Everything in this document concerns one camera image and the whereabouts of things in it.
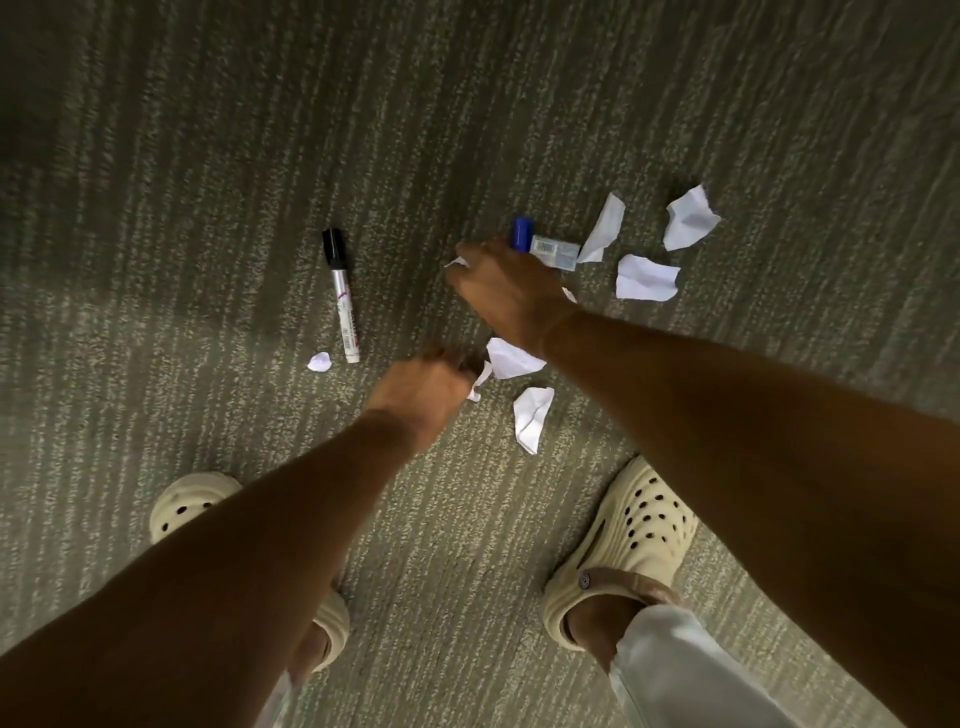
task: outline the white paper scrap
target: white paper scrap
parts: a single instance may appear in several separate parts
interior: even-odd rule
[[[663,247],[668,251],[689,248],[713,230],[722,219],[710,209],[707,192],[702,184],[674,200],[666,207],[666,211],[670,213],[670,222],[663,234]]]
[[[537,454],[543,420],[553,403],[553,387],[528,387],[514,402],[514,434],[520,446]]]
[[[327,352],[320,352],[311,357],[310,362],[306,365],[306,368],[311,372],[325,372],[330,368],[330,364],[330,354]]]
[[[475,382],[473,382],[473,389],[470,390],[470,393],[467,395],[467,399],[470,401],[480,401],[480,395],[477,394],[477,387],[487,381],[490,378],[491,372],[493,371],[493,364],[489,361],[483,363],[483,372],[480,373],[480,376]]]
[[[493,376],[497,379],[511,379],[515,376],[539,372],[546,366],[543,359],[537,359],[523,349],[508,344],[494,336],[487,342],[487,353],[493,365]]]
[[[669,301],[677,295],[680,268],[660,265],[639,255],[624,255],[616,268],[616,297]]]
[[[612,192],[607,195],[607,202],[603,205],[597,224],[593,232],[580,249],[578,263],[599,263],[603,260],[603,249],[610,245],[620,234],[620,225],[623,223],[623,211],[627,207]]]

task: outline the gray carpet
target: gray carpet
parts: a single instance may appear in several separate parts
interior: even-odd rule
[[[620,239],[567,277],[588,308],[960,419],[951,0],[18,5],[0,66],[4,646],[146,548],[177,476],[249,482],[432,336],[481,352],[441,265],[519,211],[582,240],[616,190]],[[724,221],[668,255],[663,208],[699,181]],[[331,222],[355,256],[359,366]],[[627,252],[681,265],[680,295],[616,300]],[[305,368],[319,350],[326,375]],[[557,387],[537,456],[512,436],[530,384]],[[351,641],[292,724],[620,725],[538,595],[633,452],[554,372],[487,386],[350,552]],[[705,529],[681,584],[807,725],[896,725]]]

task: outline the black marker cap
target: black marker cap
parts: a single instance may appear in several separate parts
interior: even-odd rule
[[[347,248],[344,246],[344,234],[339,228],[327,228],[324,231],[324,255],[331,270],[346,271]]]

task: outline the pant leg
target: pant leg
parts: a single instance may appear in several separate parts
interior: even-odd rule
[[[681,607],[640,610],[617,643],[610,681],[631,728],[798,728]]]

